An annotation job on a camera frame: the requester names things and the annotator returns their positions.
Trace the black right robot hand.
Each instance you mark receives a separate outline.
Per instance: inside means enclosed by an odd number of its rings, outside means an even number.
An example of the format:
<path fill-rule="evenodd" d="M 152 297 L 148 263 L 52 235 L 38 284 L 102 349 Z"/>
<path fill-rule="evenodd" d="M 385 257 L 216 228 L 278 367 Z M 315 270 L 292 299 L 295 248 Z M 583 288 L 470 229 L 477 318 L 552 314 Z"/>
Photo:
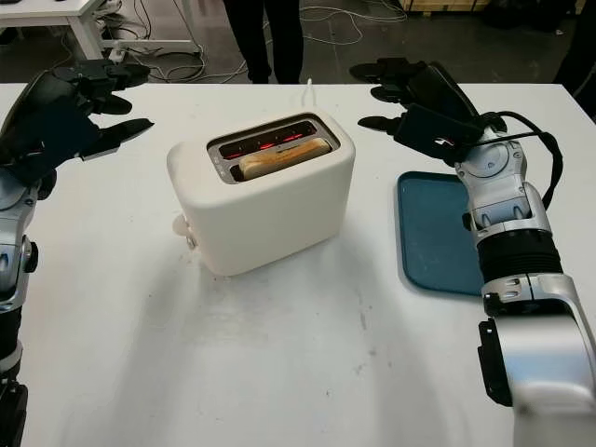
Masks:
<path fill-rule="evenodd" d="M 354 65 L 349 73 L 358 81 L 375 84 L 371 94 L 381 102 L 398 103 L 406 109 L 418 104 L 460 122 L 472 121 L 480 115 L 438 62 L 380 58 Z"/>

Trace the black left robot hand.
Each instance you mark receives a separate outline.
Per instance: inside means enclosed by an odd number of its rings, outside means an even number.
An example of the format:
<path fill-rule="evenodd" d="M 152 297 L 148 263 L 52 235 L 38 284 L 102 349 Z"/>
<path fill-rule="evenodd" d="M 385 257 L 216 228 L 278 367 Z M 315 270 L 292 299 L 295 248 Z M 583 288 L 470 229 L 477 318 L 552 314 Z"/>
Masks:
<path fill-rule="evenodd" d="M 51 149 L 68 159 L 102 156 L 150 129 L 147 118 L 110 128 L 97 127 L 91 115 L 126 115 L 132 104 L 115 95 L 148 80 L 149 69 L 135 63 L 88 60 L 45 70 L 22 91 L 1 129 L 1 163 L 15 165 Z"/>

